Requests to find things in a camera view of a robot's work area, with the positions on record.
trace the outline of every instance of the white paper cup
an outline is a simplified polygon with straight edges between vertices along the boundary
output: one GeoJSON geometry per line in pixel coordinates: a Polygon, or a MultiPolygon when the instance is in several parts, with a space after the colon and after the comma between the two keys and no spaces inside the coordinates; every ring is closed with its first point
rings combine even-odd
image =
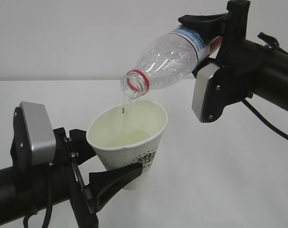
{"type": "Polygon", "coordinates": [[[125,121],[121,109],[122,105],[117,105],[96,117],[87,130],[86,139],[106,170],[138,162],[143,164],[142,174],[124,187],[124,189],[132,190],[142,185],[148,175],[162,133],[167,125],[168,116],[160,104],[146,100],[133,102],[129,109],[128,121],[125,121]],[[123,126],[126,133],[144,131],[150,137],[135,144],[115,148],[107,147],[121,136],[123,126]]]}

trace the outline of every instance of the bottle label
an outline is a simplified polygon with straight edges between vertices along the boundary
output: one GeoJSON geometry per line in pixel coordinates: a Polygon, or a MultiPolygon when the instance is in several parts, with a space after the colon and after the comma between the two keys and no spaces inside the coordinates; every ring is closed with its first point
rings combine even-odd
{"type": "Polygon", "coordinates": [[[198,64],[209,56],[210,47],[209,45],[206,45],[198,32],[180,25],[170,33],[180,35],[192,44],[197,54],[198,64]]]}

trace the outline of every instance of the plastic bottle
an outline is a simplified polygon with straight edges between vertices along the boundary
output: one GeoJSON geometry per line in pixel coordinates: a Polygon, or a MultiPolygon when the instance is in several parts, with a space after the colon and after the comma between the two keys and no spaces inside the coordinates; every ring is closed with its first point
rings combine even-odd
{"type": "Polygon", "coordinates": [[[180,81],[220,43],[218,39],[204,41],[196,31],[182,25],[159,37],[146,48],[135,68],[121,79],[125,96],[135,99],[150,89],[161,89],[180,81]]]}

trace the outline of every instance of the red ring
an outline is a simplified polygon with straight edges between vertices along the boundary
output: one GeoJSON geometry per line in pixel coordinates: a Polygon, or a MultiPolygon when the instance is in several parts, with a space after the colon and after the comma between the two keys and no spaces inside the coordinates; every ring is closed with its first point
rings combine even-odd
{"type": "MultiPolygon", "coordinates": [[[[148,91],[149,91],[150,84],[149,84],[149,80],[148,80],[147,76],[146,76],[143,72],[141,72],[140,70],[136,70],[136,69],[135,69],[135,70],[131,70],[131,71],[128,72],[128,74],[131,73],[131,72],[136,72],[136,73],[140,74],[140,75],[143,77],[143,79],[145,80],[146,86],[147,86],[146,92],[148,92],[148,91]]],[[[134,90],[134,91],[136,91],[136,92],[139,91],[139,89],[136,88],[136,87],[130,82],[130,79],[129,79],[129,78],[127,79],[127,83],[128,83],[128,85],[130,86],[130,88],[131,88],[132,90],[134,90]]]]}

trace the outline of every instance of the white table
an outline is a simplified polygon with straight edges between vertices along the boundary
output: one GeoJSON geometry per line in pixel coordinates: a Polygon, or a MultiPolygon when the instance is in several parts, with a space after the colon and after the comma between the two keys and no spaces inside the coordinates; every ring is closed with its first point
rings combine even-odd
{"type": "MultiPolygon", "coordinates": [[[[288,228],[288,141],[242,104],[211,124],[191,110],[194,80],[145,98],[168,112],[146,185],[122,190],[98,213],[101,228],[288,228]]],[[[122,102],[119,81],[0,82],[0,169],[11,165],[13,111],[20,101],[44,104],[53,128],[86,130],[104,109],[122,102]]],[[[288,113],[255,97],[252,103],[288,133],[288,113]]],[[[81,167],[103,171],[98,158],[81,167]]],[[[30,219],[42,225],[44,211],[30,219]]],[[[22,220],[2,228],[22,228],[22,220]]],[[[77,227],[69,202],[54,206],[51,228],[77,227]]]]}

